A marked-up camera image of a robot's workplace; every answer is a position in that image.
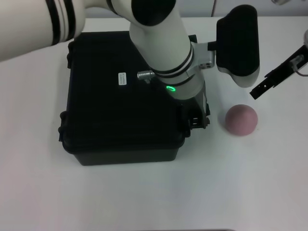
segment black plastic case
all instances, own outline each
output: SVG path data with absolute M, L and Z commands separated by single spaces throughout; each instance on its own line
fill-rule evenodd
M 60 141 L 84 165 L 172 161 L 190 131 L 181 105 L 149 70 L 128 32 L 83 33 L 69 44 L 71 69 Z M 126 85 L 119 84 L 126 73 Z

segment white table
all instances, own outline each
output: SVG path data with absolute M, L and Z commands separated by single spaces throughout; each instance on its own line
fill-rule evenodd
M 209 42 L 217 20 L 184 23 Z M 308 17 L 259 18 L 258 83 L 302 46 L 307 28 Z M 127 29 L 124 19 L 91 19 L 85 31 Z M 308 229 L 308 78 L 293 76 L 254 101 L 213 68 L 205 77 L 211 125 L 194 130 L 174 162 L 83 167 L 58 142 L 66 55 L 62 44 L 0 64 L 0 230 Z M 240 103 L 259 115 L 244 138 L 219 123 Z

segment sticker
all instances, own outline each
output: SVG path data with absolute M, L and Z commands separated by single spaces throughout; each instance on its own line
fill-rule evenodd
M 126 73 L 119 73 L 119 85 L 122 86 L 122 85 L 126 85 L 127 84 L 127 81 L 126 81 Z

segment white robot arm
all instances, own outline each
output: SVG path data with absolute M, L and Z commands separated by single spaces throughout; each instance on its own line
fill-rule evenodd
M 210 49 L 208 43 L 190 41 L 176 0 L 2 0 L 0 61 L 77 37 L 84 28 L 85 10 L 90 7 L 111 10 L 131 22 L 130 38 L 150 69 L 139 73 L 138 78 L 159 78 L 187 109 L 191 128 L 205 128 L 209 123 L 201 69 L 215 65 L 215 52 L 220 57 L 218 69 L 230 74 L 239 86 L 250 87 L 257 79 L 257 12 L 253 7 L 237 7 L 232 16 L 221 19 L 218 40 Z M 235 14 L 249 18 L 254 29 Z M 242 34 L 235 35 L 238 27 Z M 245 40 L 252 40 L 252 45 Z M 253 61 L 248 63 L 251 51 Z

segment pink ball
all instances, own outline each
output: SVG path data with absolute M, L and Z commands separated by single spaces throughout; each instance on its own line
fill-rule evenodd
M 236 136 L 247 136 L 253 133 L 257 124 L 257 113 L 247 105 L 236 105 L 226 114 L 226 129 Z

